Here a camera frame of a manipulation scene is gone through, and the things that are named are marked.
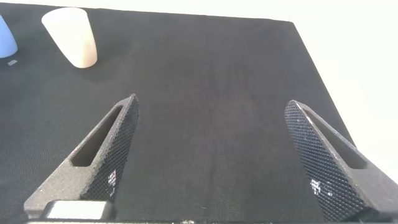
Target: textured surface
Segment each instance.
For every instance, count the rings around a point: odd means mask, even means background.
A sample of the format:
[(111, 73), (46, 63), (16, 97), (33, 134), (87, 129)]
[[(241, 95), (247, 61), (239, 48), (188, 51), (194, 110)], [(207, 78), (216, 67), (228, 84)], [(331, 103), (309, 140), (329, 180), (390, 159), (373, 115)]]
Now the textured surface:
[(2, 223), (131, 93), (118, 219), (322, 221), (285, 106), (348, 134), (292, 23), (90, 9), (98, 62), (77, 69), (40, 21), (52, 9), (0, 4), (19, 45), (0, 60)]
[(294, 101), (287, 105), (285, 119), (325, 220), (342, 222), (364, 210), (365, 203)]
[(131, 147), (131, 139), (139, 116), (138, 100), (134, 98), (126, 105), (127, 111), (118, 129), (111, 134), (106, 151), (100, 157), (95, 174), (81, 194), (85, 200), (105, 200), (114, 202), (123, 176), (124, 166)]

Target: black tabletop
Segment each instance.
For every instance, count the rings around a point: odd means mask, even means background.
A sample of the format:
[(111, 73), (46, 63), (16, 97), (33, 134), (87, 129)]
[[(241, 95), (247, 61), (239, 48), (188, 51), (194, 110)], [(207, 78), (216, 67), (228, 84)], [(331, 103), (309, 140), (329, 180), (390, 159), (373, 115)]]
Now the black tabletop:
[(140, 120), (118, 219), (323, 220), (287, 102), (350, 138), (291, 22), (87, 9), (98, 61), (79, 69), (41, 24), (52, 9), (0, 4), (19, 46), (0, 59), (2, 223), (25, 219), (23, 202), (131, 93)]

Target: small white label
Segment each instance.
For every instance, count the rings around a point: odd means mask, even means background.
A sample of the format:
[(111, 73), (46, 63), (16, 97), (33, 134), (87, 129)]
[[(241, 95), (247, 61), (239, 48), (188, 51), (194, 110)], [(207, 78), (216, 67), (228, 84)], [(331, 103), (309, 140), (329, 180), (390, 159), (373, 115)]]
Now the small white label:
[(17, 60), (12, 60), (12, 61), (8, 62), (8, 66), (14, 65), (17, 62), (18, 62)]
[(328, 181), (327, 184), (324, 184), (320, 181), (316, 181), (314, 179), (311, 180), (310, 182), (311, 188), (313, 190), (313, 193), (315, 195), (319, 195), (321, 193), (321, 190), (324, 192), (327, 192), (327, 196), (332, 197), (333, 193), (332, 193), (332, 186), (331, 183)]
[(310, 184), (311, 184), (313, 193), (314, 193), (315, 195), (318, 195), (318, 194), (321, 192), (321, 187), (320, 187), (321, 182), (312, 179)]
[(110, 193), (109, 196), (112, 197), (115, 191), (115, 186), (116, 186), (116, 169), (108, 176), (108, 184), (110, 186)]

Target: white paper cup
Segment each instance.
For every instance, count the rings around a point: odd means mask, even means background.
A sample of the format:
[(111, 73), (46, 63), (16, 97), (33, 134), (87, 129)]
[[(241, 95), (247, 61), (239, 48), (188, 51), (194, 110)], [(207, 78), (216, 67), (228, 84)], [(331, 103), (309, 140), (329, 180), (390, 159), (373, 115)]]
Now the white paper cup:
[(61, 52), (78, 68), (88, 68), (97, 61), (93, 31), (87, 12), (74, 7), (56, 9), (42, 18)]

